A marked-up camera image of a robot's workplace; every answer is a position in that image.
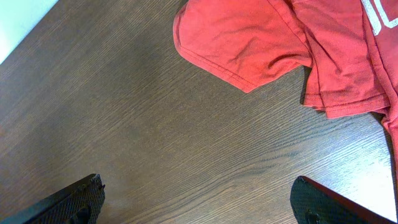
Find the clothing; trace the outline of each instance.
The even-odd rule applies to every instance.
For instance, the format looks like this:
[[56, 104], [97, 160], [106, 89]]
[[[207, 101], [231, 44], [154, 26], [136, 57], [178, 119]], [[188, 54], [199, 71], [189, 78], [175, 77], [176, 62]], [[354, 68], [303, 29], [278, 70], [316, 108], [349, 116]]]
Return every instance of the clothing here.
[[396, 0], [190, 0], [175, 17], [174, 42], [246, 93], [312, 67], [305, 106], [328, 118], [384, 113], [398, 150]]

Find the red jersey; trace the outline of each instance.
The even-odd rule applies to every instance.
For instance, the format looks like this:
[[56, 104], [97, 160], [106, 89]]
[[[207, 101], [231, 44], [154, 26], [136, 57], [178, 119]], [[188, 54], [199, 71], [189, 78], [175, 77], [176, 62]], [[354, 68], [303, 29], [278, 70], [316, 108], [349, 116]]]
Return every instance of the red jersey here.
[[174, 42], [191, 63], [248, 93], [312, 67], [305, 106], [328, 118], [384, 113], [398, 158], [398, 1], [190, 0]]

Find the brown wood grain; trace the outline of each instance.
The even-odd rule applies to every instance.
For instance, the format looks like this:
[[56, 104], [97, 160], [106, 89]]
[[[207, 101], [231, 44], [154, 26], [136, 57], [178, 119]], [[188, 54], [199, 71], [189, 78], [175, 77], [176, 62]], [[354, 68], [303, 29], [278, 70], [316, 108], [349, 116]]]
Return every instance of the brown wood grain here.
[[374, 116], [304, 108], [304, 68], [250, 94], [196, 68], [179, 7], [60, 0], [0, 65], [0, 220], [90, 173], [98, 223], [295, 223], [298, 175], [396, 220]]

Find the wood grain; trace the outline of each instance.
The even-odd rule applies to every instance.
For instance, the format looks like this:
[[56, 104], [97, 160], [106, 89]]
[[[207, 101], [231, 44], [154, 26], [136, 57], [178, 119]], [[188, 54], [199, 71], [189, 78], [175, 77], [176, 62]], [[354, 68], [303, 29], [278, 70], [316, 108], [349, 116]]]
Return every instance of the wood grain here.
[[244, 94], [189, 64], [180, 5], [60, 0], [0, 65], [0, 220], [90, 173], [98, 223], [295, 223], [298, 175], [396, 220], [374, 116], [304, 108], [304, 68]]

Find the red shirt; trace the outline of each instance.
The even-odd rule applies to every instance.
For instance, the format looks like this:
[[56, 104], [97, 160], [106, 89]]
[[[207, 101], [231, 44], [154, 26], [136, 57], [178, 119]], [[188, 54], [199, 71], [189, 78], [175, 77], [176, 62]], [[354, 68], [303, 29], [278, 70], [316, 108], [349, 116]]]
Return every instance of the red shirt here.
[[398, 150], [396, 0], [190, 0], [175, 17], [174, 42], [246, 93], [312, 67], [305, 106], [328, 118], [384, 113]]

